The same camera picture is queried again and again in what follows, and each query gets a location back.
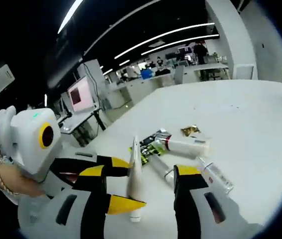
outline human hand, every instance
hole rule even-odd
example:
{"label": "human hand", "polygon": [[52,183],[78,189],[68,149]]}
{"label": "human hand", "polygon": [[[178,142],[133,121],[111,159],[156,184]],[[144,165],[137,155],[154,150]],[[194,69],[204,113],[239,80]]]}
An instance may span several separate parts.
{"label": "human hand", "polygon": [[12,192],[26,194],[31,197],[44,194],[36,181],[23,176],[14,165],[1,164],[0,177],[5,186]]}

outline led light strip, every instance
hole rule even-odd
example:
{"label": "led light strip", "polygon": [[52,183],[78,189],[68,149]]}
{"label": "led light strip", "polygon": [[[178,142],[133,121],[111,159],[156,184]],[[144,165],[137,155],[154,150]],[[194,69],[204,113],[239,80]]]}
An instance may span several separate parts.
{"label": "led light strip", "polygon": [[106,71],[105,73],[103,73],[103,75],[105,76],[106,74],[108,74],[108,73],[110,73],[112,71],[113,71],[113,69],[110,69],[109,71]]}
{"label": "led light strip", "polygon": [[191,28],[195,28],[195,27],[200,27],[200,26],[210,26],[210,25],[214,25],[214,24],[215,24],[215,23],[213,23],[213,22],[210,22],[210,23],[203,23],[203,24],[198,24],[198,25],[192,25],[192,26],[182,27],[182,28],[179,28],[179,29],[176,29],[176,30],[173,30],[173,31],[168,31],[168,32],[166,32],[166,33],[163,33],[163,34],[161,34],[161,35],[158,35],[158,36],[155,36],[155,37],[153,37],[153,38],[150,38],[149,40],[146,40],[146,41],[144,41],[144,42],[139,43],[138,45],[135,45],[135,46],[129,48],[128,50],[126,50],[126,51],[122,52],[121,54],[119,54],[118,56],[116,56],[115,59],[118,59],[119,57],[123,56],[124,54],[128,53],[129,51],[132,51],[132,50],[136,49],[137,47],[142,46],[142,45],[144,45],[144,44],[146,44],[146,43],[148,43],[148,42],[150,42],[150,41],[153,41],[153,40],[155,40],[155,39],[158,39],[158,38],[160,38],[160,37],[163,37],[163,36],[166,36],[166,35],[169,35],[169,34],[178,32],[178,31],[183,31],[183,30],[187,30],[187,29],[191,29]]}
{"label": "led light strip", "polygon": [[188,38],[188,39],[184,39],[184,40],[180,40],[180,41],[175,41],[175,42],[163,45],[163,46],[159,46],[159,47],[157,47],[155,49],[152,49],[150,51],[146,51],[146,52],[142,53],[141,56],[146,55],[146,54],[148,54],[150,52],[156,51],[158,49],[161,49],[161,48],[164,48],[164,47],[167,47],[167,46],[171,46],[171,45],[175,45],[175,44],[178,44],[178,43],[181,43],[181,42],[184,42],[184,41],[190,41],[190,40],[196,40],[196,39],[201,39],[201,38],[206,38],[206,37],[214,37],[214,36],[219,36],[219,34],[206,35],[206,36],[197,36],[197,37],[192,37],[192,38]]}
{"label": "led light strip", "polygon": [[124,61],[123,63],[120,63],[119,66],[122,66],[122,65],[128,63],[129,61],[130,61],[130,60],[126,60],[126,61]]}
{"label": "led light strip", "polygon": [[92,47],[94,47],[94,45],[102,38],[104,37],[109,31],[111,31],[114,27],[116,27],[118,24],[120,24],[121,22],[123,22],[124,20],[126,20],[128,17],[132,16],[133,14],[135,14],[136,12],[156,3],[159,2],[161,0],[152,0],[140,7],[138,7],[137,9],[131,11],[129,14],[125,15],[124,17],[120,18],[119,21],[117,21],[115,24],[113,24],[111,27],[109,27],[104,33],[102,33],[93,43],[92,45],[85,51],[85,53],[83,54],[84,56],[87,55],[87,53],[91,50]]}
{"label": "led light strip", "polygon": [[47,95],[45,94],[45,107],[47,107]]}
{"label": "led light strip", "polygon": [[70,7],[69,11],[67,12],[65,18],[63,19],[60,28],[58,30],[58,34],[61,32],[61,30],[65,27],[65,25],[69,22],[72,15],[75,13],[79,5],[82,3],[83,0],[76,0],[72,6]]}

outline cable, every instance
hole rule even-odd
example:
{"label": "cable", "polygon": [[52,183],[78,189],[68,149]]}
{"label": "cable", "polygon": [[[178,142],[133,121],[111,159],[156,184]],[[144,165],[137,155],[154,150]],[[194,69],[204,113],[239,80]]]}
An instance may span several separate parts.
{"label": "cable", "polygon": [[105,113],[105,115],[106,115],[106,117],[108,118],[108,120],[109,120],[111,123],[113,123],[113,120],[111,120],[111,119],[108,117],[107,113],[106,113],[106,108],[105,108],[104,104],[103,104],[102,101],[100,100],[99,92],[98,92],[97,81],[93,78],[93,76],[92,76],[92,74],[91,74],[91,72],[90,72],[90,70],[89,70],[89,67],[88,67],[85,63],[83,63],[83,64],[84,64],[84,66],[85,66],[85,72],[86,72],[86,74],[89,76],[89,78],[90,78],[90,80],[92,81],[92,84],[93,84],[93,86],[94,86],[94,90],[95,90],[96,96],[97,96],[97,98],[98,98],[99,106],[101,107],[101,109],[102,109],[103,112]]}
{"label": "cable", "polygon": [[128,104],[129,102],[131,102],[131,100],[130,100],[130,101],[127,101],[127,102],[125,102],[123,105],[121,105],[121,106],[119,106],[119,107],[112,108],[112,110],[121,109],[123,106],[125,106],[125,105],[126,105],[126,104]]}
{"label": "cable", "polygon": [[[101,107],[101,109],[102,109],[104,112],[106,112],[105,109],[104,109],[103,104],[101,105],[101,103],[100,103],[101,100],[100,100],[100,97],[99,97],[97,81],[93,78],[93,76],[92,76],[92,74],[91,74],[91,72],[90,72],[90,70],[89,70],[89,67],[88,67],[85,63],[83,63],[83,65],[85,66],[85,72],[86,72],[87,76],[89,76],[90,80],[92,81],[92,84],[93,84],[93,87],[94,87],[96,96],[97,96],[97,98],[98,98],[99,107]],[[99,133],[99,124],[98,124],[98,126],[97,126],[97,135],[96,135],[96,136],[98,136],[98,133]]]}

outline plastic bottle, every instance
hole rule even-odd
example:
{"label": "plastic bottle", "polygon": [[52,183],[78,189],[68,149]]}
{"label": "plastic bottle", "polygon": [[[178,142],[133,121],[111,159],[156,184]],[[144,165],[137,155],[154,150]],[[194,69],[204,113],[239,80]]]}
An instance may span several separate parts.
{"label": "plastic bottle", "polygon": [[174,172],[173,168],[164,163],[159,156],[156,154],[150,156],[149,164],[155,169],[155,171],[162,177],[168,185],[174,188]]}
{"label": "plastic bottle", "polygon": [[155,142],[165,145],[169,151],[186,154],[189,156],[208,156],[209,140],[198,137],[174,136],[171,134],[158,134]]}
{"label": "plastic bottle", "polygon": [[222,187],[226,194],[234,188],[233,183],[225,177],[222,171],[213,162],[206,162],[201,157],[198,157],[198,159],[200,166],[198,166],[197,169],[201,172],[207,183]]}

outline white table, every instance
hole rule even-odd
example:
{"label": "white table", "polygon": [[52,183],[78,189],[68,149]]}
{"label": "white table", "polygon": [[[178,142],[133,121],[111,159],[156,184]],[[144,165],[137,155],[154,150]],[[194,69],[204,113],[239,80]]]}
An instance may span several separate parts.
{"label": "white table", "polygon": [[185,67],[183,83],[186,84],[186,83],[200,82],[198,71],[211,70],[211,69],[226,69],[226,68],[229,68],[229,67],[222,63],[209,63],[209,64]]}
{"label": "white table", "polygon": [[[98,121],[97,118],[99,116],[96,116],[95,114],[98,110],[99,108],[94,108],[91,111],[73,113],[72,117],[63,120],[63,126],[60,128],[60,132],[64,134],[72,134],[76,128],[78,128],[81,124],[83,124],[86,120],[88,120],[93,115],[96,117],[96,120]],[[105,126],[103,124],[100,125],[100,127],[102,130],[105,130]]]}
{"label": "white table", "polygon": [[[157,88],[174,85],[173,75],[173,73],[169,73],[161,76],[154,76],[145,80],[135,79],[123,84],[119,84],[118,86],[109,88],[107,90],[107,99],[112,108],[122,106],[125,103],[124,98],[131,100],[133,104],[136,105],[139,101],[151,94]],[[126,90],[126,95],[128,96],[123,97],[122,94],[125,92],[122,91],[124,90]]]}
{"label": "white table", "polygon": [[[251,80],[200,82],[160,88],[115,121],[86,149],[130,158],[135,134],[159,128],[180,134],[196,124],[211,138],[210,160],[234,183],[229,196],[250,223],[265,224],[282,203],[282,83]],[[164,156],[167,164],[195,160]],[[146,207],[139,224],[107,216],[105,238],[175,239],[174,194],[150,165],[143,167]],[[126,178],[108,178],[108,192],[125,195]]]}
{"label": "white table", "polygon": [[224,69],[224,68],[229,68],[229,67],[222,63],[209,63],[203,65],[188,66],[185,67],[185,71],[201,71],[201,70]]}

